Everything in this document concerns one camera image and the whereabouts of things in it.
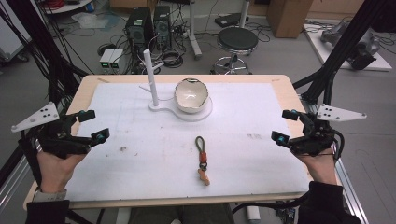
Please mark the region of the clear plastic bag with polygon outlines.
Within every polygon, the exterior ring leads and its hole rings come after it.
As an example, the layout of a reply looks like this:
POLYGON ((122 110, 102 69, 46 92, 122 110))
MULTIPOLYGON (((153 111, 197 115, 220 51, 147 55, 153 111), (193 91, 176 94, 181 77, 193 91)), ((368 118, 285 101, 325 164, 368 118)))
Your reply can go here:
POLYGON ((107 19, 99 19, 95 14, 79 12, 71 17, 81 29, 103 29, 107 26, 107 19))

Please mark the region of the black round stool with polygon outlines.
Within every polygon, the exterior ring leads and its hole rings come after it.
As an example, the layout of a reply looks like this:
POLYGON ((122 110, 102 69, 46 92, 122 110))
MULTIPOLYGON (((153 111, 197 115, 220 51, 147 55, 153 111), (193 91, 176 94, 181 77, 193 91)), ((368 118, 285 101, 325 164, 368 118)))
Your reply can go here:
POLYGON ((246 28, 229 27, 221 30, 217 37, 218 46, 230 56, 219 58, 212 66, 216 75, 250 75, 247 63, 241 55, 250 55, 258 46, 258 37, 246 28))

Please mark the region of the round white table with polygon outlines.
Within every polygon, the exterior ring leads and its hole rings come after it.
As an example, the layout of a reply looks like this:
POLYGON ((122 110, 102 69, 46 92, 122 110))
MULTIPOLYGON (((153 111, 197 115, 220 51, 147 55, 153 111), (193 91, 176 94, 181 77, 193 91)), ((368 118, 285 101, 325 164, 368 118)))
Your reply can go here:
POLYGON ((58 14, 58 13, 64 13, 64 12, 76 10, 79 8, 84 8, 85 6, 91 3, 92 0, 79 0, 78 4, 74 4, 74 5, 63 4, 61 7, 55 7, 55 8, 44 7, 44 9, 47 14, 58 14))

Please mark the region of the person's left hand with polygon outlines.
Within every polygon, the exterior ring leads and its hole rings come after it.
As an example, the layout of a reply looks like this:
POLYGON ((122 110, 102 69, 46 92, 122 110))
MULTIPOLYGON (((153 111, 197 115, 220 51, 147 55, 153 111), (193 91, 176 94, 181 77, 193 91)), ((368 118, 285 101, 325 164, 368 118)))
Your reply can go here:
POLYGON ((42 176, 39 187, 44 193, 58 193, 65 190, 75 168, 85 159, 85 155, 68 155, 65 159, 50 153, 37 153, 40 173, 42 176))

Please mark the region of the white table leg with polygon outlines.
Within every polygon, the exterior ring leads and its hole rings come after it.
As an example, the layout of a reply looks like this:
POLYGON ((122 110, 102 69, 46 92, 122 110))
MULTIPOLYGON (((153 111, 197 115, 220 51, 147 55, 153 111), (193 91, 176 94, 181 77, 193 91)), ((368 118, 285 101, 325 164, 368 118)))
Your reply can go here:
POLYGON ((194 9, 195 0, 189 0, 189 3, 190 3, 189 4, 190 28, 188 31, 188 38, 191 43, 194 59, 198 61, 202 58, 203 54, 195 35, 195 9, 194 9))
POLYGON ((250 0, 244 0, 241 8, 241 16, 239 20, 239 27, 245 28, 247 16, 248 16, 248 8, 249 8, 250 0))

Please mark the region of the white peg stand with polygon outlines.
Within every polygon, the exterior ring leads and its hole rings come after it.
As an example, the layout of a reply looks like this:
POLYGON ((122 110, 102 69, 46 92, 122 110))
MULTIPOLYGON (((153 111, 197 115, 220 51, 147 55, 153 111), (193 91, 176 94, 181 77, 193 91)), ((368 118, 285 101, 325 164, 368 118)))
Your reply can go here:
POLYGON ((207 100, 204 109, 194 114, 185 113, 177 108, 177 104, 174 97, 175 88, 173 89, 173 96, 170 99, 161 100, 158 96, 158 92, 156 88, 154 70, 163 66, 163 63, 158 63, 157 65, 153 66, 151 60, 151 52, 149 49, 145 49, 143 51, 143 55, 144 55, 144 65, 146 66, 146 71, 148 75, 148 89, 144 87, 141 87, 141 89, 148 91, 151 94, 152 101, 148 105, 151 111, 153 112, 169 111, 173 113, 177 118, 187 122, 197 122, 204 120, 212 113, 213 102, 210 96, 207 100))

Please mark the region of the cardboard box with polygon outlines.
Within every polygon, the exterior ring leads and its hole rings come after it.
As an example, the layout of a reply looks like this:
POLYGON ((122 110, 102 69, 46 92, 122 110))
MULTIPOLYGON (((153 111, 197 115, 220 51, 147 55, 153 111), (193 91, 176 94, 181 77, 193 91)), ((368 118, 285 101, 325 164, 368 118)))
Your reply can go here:
POLYGON ((266 19, 274 37, 297 38, 314 0, 270 0, 266 19))

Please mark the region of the black computer tower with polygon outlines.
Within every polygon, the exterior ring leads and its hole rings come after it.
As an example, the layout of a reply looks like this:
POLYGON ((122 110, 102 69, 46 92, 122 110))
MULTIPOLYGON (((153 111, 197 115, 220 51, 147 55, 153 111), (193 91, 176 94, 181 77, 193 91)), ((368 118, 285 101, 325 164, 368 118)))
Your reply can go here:
POLYGON ((170 39, 170 7, 156 6, 153 24, 159 43, 167 43, 170 39))
POLYGON ((151 11, 148 7, 135 7, 125 25, 127 35, 137 45, 149 45, 154 37, 151 11))

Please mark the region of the person's right hand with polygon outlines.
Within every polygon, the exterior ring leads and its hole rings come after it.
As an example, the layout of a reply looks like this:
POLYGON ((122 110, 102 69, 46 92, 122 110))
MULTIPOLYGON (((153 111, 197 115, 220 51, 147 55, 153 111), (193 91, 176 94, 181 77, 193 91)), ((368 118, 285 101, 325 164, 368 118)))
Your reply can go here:
POLYGON ((335 163, 330 148, 320 152, 317 156, 298 155, 297 158, 305 164, 309 174, 316 182, 336 185, 335 163))

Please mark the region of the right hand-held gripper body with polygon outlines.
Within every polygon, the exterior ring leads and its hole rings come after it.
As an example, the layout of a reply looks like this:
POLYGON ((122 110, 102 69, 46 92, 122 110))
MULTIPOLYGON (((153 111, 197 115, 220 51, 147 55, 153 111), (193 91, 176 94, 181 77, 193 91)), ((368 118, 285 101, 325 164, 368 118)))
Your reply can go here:
POLYGON ((326 105, 321 105, 319 112, 316 113, 299 113, 300 116, 297 120, 304 125, 303 136, 289 140, 289 149, 294 155, 308 154, 310 156, 317 156, 323 150, 330 148, 332 144, 336 142, 334 137, 338 135, 341 146, 336 156, 339 156, 344 147, 344 136, 334 130, 330 122, 367 118, 365 113, 354 112, 334 106, 327 107, 326 105))

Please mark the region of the flat black device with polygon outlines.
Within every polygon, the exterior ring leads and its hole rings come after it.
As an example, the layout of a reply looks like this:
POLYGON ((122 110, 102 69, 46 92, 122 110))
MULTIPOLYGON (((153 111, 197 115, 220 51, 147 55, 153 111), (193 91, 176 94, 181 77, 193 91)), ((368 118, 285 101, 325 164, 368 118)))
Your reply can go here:
POLYGON ((230 26, 239 26, 241 20, 240 13, 232 13, 226 16, 219 16, 215 18, 215 24, 220 26, 221 28, 230 27, 230 26))

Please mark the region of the small white box device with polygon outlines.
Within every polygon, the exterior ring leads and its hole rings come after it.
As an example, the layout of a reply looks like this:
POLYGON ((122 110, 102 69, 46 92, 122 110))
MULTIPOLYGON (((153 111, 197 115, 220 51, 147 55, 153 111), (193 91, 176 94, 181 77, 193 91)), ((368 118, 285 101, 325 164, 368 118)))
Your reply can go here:
POLYGON ((104 70, 104 72, 107 72, 108 69, 110 68, 110 60, 112 57, 114 50, 113 49, 106 49, 99 61, 102 69, 104 70))
POLYGON ((109 60, 110 67, 115 71, 120 71, 124 65, 124 55, 122 49, 114 49, 112 56, 109 60))

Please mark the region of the white bowl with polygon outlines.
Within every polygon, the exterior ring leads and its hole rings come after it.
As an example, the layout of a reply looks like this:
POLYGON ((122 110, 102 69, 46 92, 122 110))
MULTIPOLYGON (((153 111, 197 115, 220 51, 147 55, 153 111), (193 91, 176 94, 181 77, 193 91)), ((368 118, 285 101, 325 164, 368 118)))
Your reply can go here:
POLYGON ((202 111, 209 98, 205 83, 196 78, 179 81, 174 90, 177 108, 189 114, 202 111))

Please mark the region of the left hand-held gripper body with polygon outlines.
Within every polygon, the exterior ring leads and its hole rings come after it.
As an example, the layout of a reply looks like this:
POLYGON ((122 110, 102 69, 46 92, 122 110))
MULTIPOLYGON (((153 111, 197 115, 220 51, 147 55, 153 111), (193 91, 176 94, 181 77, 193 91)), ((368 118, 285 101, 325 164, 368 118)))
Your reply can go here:
POLYGON ((71 128, 77 121, 77 113, 60 115, 56 104, 49 102, 20 123, 12 125, 11 131, 16 133, 36 128, 35 139, 41 149, 65 159, 72 154, 88 154, 93 147, 90 137, 78 137, 71 134, 71 128))

